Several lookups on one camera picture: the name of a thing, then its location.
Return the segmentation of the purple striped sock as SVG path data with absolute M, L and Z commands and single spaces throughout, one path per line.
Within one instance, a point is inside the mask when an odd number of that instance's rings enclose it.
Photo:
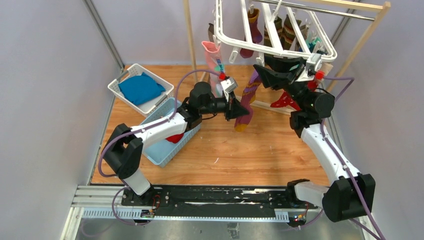
M 250 80 L 248 81 L 246 87 L 244 88 L 241 96 L 241 105 L 248 110 L 247 115 L 237 117 L 234 124 L 234 130 L 236 132 L 243 132 L 246 127 L 249 125 L 253 118 L 253 109 L 251 103 L 256 100 L 256 91 L 258 87 L 262 84 L 262 80 L 256 70 L 253 71 Z

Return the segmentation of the white clip sock hanger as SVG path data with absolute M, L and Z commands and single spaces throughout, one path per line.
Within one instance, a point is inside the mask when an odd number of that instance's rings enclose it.
M 223 1 L 217 0 L 215 2 L 215 7 L 213 10 L 214 14 L 214 41 L 215 45 L 219 47 L 221 44 L 225 44 L 233 47 L 230 55 L 229 62 L 233 64 L 240 54 L 242 49 L 250 50 L 258 53 L 256 61 L 263 65 L 265 63 L 264 54 L 276 56 L 276 57 L 287 57 L 287 58 L 303 58 L 307 60 L 314 55 L 310 51 L 308 44 L 306 43 L 305 38 L 302 35 L 299 25 L 297 24 L 294 9 L 302 10 L 309 15 L 309 20 L 314 25 L 316 33 L 321 39 L 321 44 L 324 46 L 326 55 L 321 57 L 322 62 L 333 62 L 337 59 L 338 53 L 331 43 L 330 38 L 328 37 L 325 29 L 323 28 L 321 22 L 318 19 L 317 13 L 326 13 L 333 15 L 334 11 L 324 10 L 320 8 L 308 7 L 302 4 L 295 4 L 285 2 L 283 0 L 271 1 L 271 0 L 261 0 L 260 6 L 261 10 L 259 15 L 263 17 L 265 28 L 267 29 L 269 40 L 271 46 L 265 46 L 260 43 L 254 43 L 252 38 L 252 31 L 250 28 L 248 20 L 248 6 L 245 0 L 239 1 L 241 8 L 241 18 L 243 23 L 243 30 L 245 34 L 245 40 L 235 39 L 227 36 L 224 33 L 224 17 L 223 17 Z M 290 23 L 292 24 L 295 38 L 298 39 L 302 51 L 294 51 L 283 48 L 283 45 L 280 41 L 278 31 L 275 26 L 275 19 L 279 13 L 280 8 L 284 8 L 288 14 Z

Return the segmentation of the pink patterned sock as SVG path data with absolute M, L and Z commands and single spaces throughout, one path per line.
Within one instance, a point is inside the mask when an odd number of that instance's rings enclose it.
M 204 48 L 205 61 L 209 69 L 218 73 L 218 75 L 209 74 L 209 83 L 213 95 L 220 98 L 223 96 L 223 88 L 219 75 L 225 72 L 220 47 L 217 47 L 214 42 L 210 41 L 202 41 L 201 45 Z

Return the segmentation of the red and cream sock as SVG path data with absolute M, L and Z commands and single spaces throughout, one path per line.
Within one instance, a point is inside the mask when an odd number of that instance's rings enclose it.
M 166 140 L 170 143 L 177 144 L 181 141 L 184 135 L 185 135 L 184 133 L 175 134 L 175 135 L 167 137 Z

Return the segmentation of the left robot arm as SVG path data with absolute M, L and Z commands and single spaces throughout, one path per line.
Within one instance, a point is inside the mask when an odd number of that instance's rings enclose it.
M 134 192 L 135 201 L 145 207 L 154 199 L 151 183 L 139 169 L 144 148 L 171 136 L 193 130 L 203 121 L 203 115 L 223 114 L 227 121 L 249 114 L 235 96 L 238 84 L 233 78 L 220 82 L 222 97 L 215 97 L 207 82 L 198 82 L 175 110 L 147 124 L 128 127 L 118 125 L 101 159 L 114 171 L 115 175 Z

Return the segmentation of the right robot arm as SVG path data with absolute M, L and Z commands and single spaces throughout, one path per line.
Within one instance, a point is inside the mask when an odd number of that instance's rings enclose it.
M 376 182 L 370 174 L 362 174 L 335 145 L 324 125 L 331 116 L 336 100 L 327 90 L 315 91 L 300 81 L 301 74 L 312 80 L 330 77 L 310 60 L 288 61 L 287 72 L 277 72 L 254 64 L 265 88 L 284 90 L 298 105 L 289 123 L 297 136 L 307 144 L 323 167 L 330 186 L 314 184 L 307 179 L 287 183 L 286 203 L 294 209 L 305 202 L 322 208 L 332 222 L 371 216 Z

